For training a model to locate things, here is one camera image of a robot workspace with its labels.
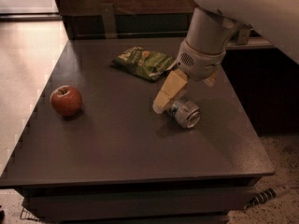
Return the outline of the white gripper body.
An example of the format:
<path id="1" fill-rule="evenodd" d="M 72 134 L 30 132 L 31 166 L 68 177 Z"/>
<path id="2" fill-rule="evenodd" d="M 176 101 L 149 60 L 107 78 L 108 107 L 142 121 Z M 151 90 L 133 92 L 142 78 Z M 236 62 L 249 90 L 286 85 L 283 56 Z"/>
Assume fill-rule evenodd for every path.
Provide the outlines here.
<path id="1" fill-rule="evenodd" d="M 202 46 L 195 48 L 184 39 L 178 51 L 178 68 L 195 81 L 210 77 L 221 65 L 226 54 L 222 42 L 212 43 L 211 48 L 212 51 L 205 51 Z"/>

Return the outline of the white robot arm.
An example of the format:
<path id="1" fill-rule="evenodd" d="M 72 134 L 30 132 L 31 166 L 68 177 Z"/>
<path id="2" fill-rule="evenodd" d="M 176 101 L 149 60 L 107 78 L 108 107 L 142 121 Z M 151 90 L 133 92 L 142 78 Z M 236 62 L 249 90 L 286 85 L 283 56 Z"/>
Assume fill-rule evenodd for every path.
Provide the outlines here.
<path id="1" fill-rule="evenodd" d="M 188 80 L 203 80 L 218 69 L 232 35 L 244 24 L 299 62 L 299 0 L 193 0 L 186 38 L 152 108 L 161 114 L 180 98 Z"/>

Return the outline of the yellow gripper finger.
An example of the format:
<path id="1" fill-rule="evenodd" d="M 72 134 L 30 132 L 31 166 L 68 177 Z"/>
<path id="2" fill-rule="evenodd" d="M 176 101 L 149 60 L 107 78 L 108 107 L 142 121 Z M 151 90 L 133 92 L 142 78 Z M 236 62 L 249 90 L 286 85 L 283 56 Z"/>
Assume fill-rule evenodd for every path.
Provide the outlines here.
<path id="1" fill-rule="evenodd" d="M 217 79 L 217 72 L 214 71 L 212 75 L 204 80 L 205 84 L 208 85 L 208 87 L 213 87 L 216 84 Z"/>
<path id="2" fill-rule="evenodd" d="M 162 114 L 169 104 L 185 93 L 187 84 L 188 76 L 185 73 L 179 69 L 172 70 L 153 101 L 153 111 Z"/>

